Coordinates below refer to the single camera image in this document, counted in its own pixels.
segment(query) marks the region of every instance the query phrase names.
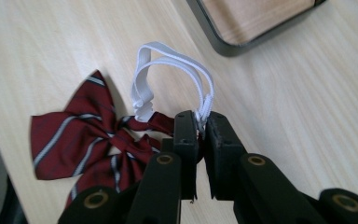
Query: screw hole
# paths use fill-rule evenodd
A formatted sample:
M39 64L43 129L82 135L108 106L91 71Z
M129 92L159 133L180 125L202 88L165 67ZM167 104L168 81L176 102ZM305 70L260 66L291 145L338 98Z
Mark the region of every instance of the screw hole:
M162 165L170 164L173 161L173 157L169 155L162 155L157 157L157 162Z
M250 162L253 165L258 165L258 166L266 164L266 161L263 158L258 157L258 156L249 157L248 162Z
M333 202L350 212L358 212L358 202L343 194L333 195Z
M87 198L84 200L83 204L85 207L89 209L99 208L102 205L104 205L107 200L109 199L109 196L104 191L98 191L90 194L87 196Z

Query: maroon fabric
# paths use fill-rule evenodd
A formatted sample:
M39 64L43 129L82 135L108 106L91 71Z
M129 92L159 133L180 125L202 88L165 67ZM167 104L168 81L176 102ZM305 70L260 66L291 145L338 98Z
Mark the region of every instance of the maroon fabric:
M173 119L156 112L147 123L134 116L117 120L110 92L99 71L89 76L62 112L32 117L31 149L36 177L43 180L83 174L68 197L93 186L117 192L142 178L158 140L145 134L135 141L130 131L172 135ZM109 155L111 147L119 154Z

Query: wooden table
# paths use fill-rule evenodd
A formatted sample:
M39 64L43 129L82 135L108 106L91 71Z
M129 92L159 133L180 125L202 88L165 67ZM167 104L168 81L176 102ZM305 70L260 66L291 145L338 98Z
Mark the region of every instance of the wooden table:
M210 69L213 110L299 190L358 193L358 1L329 0L280 35L225 58L184 0L0 0L0 152L30 223L55 223L76 181L35 179L30 117L62 110L95 69L112 80L118 114L132 114L136 52L155 40ZM197 106L181 71L150 72L157 111L174 116ZM236 223L232 203L210 200L203 163L198 192L195 203L183 201L182 223Z

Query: white elastic strap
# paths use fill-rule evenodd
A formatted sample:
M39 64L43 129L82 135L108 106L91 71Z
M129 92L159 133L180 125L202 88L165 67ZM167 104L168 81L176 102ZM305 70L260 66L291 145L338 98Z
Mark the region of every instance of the white elastic strap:
M151 50L157 51L164 56L151 61ZM138 51L138 61L131 88L135 118L138 121L147 122L154 113L153 104L151 103L154 95L146 80L148 68L153 64L175 66L185 71L192 78L197 86L200 98L199 108L195 110L194 114L198 123L198 129L203 132L203 126L211 113L213 104L214 89L211 75L202 64L159 42L142 45ZM197 70L205 76L209 83L210 93L205 96L203 95L202 81Z

